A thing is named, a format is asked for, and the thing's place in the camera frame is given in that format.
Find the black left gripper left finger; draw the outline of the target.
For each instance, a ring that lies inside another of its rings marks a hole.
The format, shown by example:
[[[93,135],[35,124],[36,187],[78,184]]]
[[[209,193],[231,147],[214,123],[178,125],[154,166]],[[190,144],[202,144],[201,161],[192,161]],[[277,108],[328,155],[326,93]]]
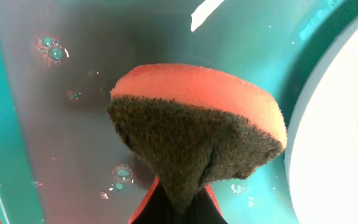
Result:
[[[131,224],[171,224],[172,206],[160,182],[154,182],[131,216]]]

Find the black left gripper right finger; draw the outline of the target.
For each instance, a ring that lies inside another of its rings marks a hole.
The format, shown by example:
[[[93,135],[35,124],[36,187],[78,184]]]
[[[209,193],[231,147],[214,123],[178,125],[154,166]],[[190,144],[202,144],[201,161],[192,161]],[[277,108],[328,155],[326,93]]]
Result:
[[[204,187],[194,198],[194,223],[227,224],[217,207],[216,198],[210,187]]]

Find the green and orange sponge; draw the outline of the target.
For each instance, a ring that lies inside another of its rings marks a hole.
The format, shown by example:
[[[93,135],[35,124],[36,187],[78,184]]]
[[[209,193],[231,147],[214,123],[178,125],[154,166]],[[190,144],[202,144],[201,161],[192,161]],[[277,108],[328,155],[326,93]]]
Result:
[[[140,65],[117,81],[107,111],[123,143],[162,184],[172,223],[194,223],[200,190],[248,178],[287,146],[274,97],[211,68]]]

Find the light blue plate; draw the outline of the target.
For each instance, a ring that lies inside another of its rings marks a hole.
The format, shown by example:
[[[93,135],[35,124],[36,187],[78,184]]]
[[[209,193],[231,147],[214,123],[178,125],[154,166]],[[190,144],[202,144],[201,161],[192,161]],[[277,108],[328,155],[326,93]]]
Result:
[[[329,17],[324,30],[335,28],[288,127],[285,170],[300,223],[358,224],[358,1]]]

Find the teal plastic tray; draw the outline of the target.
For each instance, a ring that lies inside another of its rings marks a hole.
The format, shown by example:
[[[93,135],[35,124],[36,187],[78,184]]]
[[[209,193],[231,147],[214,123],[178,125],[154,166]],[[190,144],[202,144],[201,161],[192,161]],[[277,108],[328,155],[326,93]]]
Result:
[[[0,218],[127,223],[153,175],[109,91],[143,63],[190,63],[269,91],[289,123],[358,1],[0,1]]]

